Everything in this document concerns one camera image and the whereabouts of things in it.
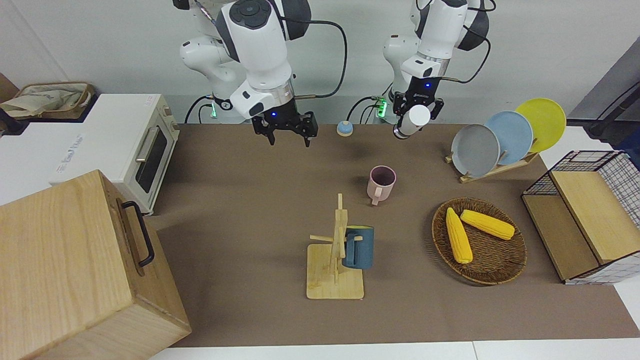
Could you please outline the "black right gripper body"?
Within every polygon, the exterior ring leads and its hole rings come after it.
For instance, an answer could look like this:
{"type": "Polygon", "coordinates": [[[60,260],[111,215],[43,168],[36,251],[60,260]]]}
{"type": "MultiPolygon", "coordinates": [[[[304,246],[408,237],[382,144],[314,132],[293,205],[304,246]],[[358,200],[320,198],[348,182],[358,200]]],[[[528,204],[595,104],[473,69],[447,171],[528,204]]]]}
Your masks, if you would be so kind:
{"type": "Polygon", "coordinates": [[[318,124],[314,113],[300,114],[294,99],[286,104],[266,109],[262,102],[251,108],[251,122],[254,132],[267,138],[274,138],[275,130],[288,130],[304,138],[318,136],[318,124]]]}

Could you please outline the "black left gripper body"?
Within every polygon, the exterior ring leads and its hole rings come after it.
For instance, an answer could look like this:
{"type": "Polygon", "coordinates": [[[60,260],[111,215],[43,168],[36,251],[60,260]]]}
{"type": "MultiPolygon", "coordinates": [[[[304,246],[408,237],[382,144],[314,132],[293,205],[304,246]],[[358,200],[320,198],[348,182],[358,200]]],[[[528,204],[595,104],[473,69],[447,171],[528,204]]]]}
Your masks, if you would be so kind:
{"type": "Polygon", "coordinates": [[[428,107],[435,100],[441,100],[441,98],[436,98],[435,96],[441,79],[441,77],[418,78],[412,76],[407,91],[404,92],[407,99],[406,108],[410,109],[414,105],[428,107]]]}

